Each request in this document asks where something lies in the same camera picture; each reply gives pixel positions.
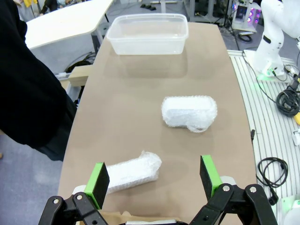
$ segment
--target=table leg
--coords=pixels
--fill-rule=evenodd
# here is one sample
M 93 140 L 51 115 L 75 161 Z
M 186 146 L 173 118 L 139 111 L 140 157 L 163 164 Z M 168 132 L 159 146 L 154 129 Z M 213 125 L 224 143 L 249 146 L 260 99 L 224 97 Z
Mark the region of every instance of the table leg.
M 161 13 L 166 13 L 165 0 L 160 1 L 160 6 L 161 6 Z
M 92 40 L 93 40 L 93 45 L 95 49 L 95 53 L 98 53 L 98 50 L 103 42 L 103 37 L 100 31 L 100 28 L 98 27 L 94 32 L 91 34 Z

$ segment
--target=white desk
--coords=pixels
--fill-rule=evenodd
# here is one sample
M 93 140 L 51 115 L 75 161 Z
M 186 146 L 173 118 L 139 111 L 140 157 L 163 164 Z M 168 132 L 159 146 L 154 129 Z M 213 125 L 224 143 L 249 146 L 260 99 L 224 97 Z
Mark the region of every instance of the white desk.
M 78 35 L 93 34 L 113 0 L 91 0 L 65 7 L 27 22 L 26 45 L 34 49 Z

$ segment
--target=brown table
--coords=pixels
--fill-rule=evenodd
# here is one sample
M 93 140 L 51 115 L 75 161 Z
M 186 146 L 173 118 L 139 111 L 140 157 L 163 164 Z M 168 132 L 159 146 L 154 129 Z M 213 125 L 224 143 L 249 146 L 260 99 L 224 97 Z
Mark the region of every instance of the brown table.
M 155 182 L 109 194 L 105 211 L 179 217 L 189 222 L 207 202 L 200 155 L 211 154 L 220 175 L 244 188 L 256 182 L 250 130 L 238 81 L 216 25 L 189 23 L 181 55 L 118 56 L 104 40 L 73 124 L 59 195 L 86 184 L 96 162 L 136 158 L 142 150 L 162 159 Z M 170 128 L 161 116 L 166 96 L 208 95 L 218 116 L 201 134 Z M 224 224 L 240 224 L 237 219 Z

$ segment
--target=gray carpet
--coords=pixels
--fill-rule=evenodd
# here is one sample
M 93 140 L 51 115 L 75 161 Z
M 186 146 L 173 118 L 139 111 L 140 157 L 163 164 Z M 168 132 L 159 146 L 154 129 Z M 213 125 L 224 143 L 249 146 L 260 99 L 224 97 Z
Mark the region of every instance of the gray carpet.
M 113 3 L 107 16 L 112 22 L 119 15 L 160 13 L 160 5 L 156 5 L 157 10 L 152 12 L 140 8 L 140 5 L 140 3 L 124 5 Z M 186 14 L 182 3 L 167 4 L 167 12 Z M 252 43 L 238 41 L 241 50 L 258 46 L 263 27 L 258 26 L 257 30 L 258 33 L 251 36 Z M 221 28 L 221 33 L 226 47 L 237 50 L 233 36 L 224 28 Z M 33 53 L 53 72 L 62 72 L 77 57 L 92 51 L 92 46 L 90 36 L 83 35 L 41 47 Z M 295 40 L 285 35 L 281 56 L 296 60 L 298 52 Z M 4 154 L 3 159 L 0 160 L 0 224 L 38 224 L 47 199 L 57 194 L 62 163 L 53 162 L 41 153 L 28 146 L 20 145 L 5 135 L 0 135 L 0 152 Z

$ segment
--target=black clothing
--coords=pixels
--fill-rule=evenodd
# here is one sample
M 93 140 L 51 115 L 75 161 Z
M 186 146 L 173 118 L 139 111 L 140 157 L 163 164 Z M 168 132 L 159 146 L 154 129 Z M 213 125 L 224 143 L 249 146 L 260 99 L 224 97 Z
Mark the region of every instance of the black clothing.
M 66 113 L 67 94 L 25 44 L 26 23 L 0 0 L 0 129 L 21 144 L 45 146 Z
M 45 14 L 47 9 L 50 9 L 50 12 L 57 10 L 58 4 L 56 0 L 46 0 L 44 7 L 41 10 L 42 14 Z
M 67 96 L 67 110 L 64 119 L 50 142 L 43 147 L 37 148 L 39 152 L 44 153 L 51 160 L 63 161 L 76 110 L 75 104 Z

